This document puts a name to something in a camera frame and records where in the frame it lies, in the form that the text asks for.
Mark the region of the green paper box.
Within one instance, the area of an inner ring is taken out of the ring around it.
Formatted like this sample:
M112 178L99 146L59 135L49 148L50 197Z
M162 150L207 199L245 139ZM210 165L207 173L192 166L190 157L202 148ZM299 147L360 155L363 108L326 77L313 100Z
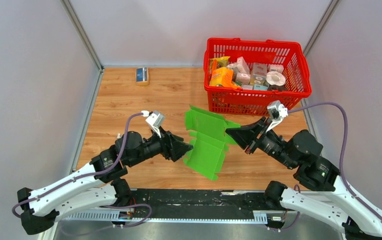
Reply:
M217 180L229 146L237 144L226 129L240 126L220 114L191 105L185 113L185 127L193 149L184 157L185 165L211 181Z

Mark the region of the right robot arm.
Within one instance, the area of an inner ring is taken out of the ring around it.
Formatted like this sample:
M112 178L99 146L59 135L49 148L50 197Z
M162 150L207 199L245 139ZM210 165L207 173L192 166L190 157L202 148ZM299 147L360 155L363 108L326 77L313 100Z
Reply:
M271 120L263 117L257 122L226 129L229 135L247 154L261 150L290 170L300 185L327 197L324 203L271 181L264 192L266 207L279 207L299 211L320 220L348 240L382 240L382 210L347 189L341 171L321 156L323 146L304 129L290 140L284 140L270 129Z

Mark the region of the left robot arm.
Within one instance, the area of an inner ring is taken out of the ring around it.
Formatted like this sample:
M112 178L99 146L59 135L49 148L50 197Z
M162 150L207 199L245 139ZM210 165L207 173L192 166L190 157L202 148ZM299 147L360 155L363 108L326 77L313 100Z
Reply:
M35 235L76 212L102 206L124 208L132 199L123 179L128 168L157 155L175 162L192 149L170 131L154 132L148 139L129 131L70 175L39 189L18 190L21 225L28 235Z

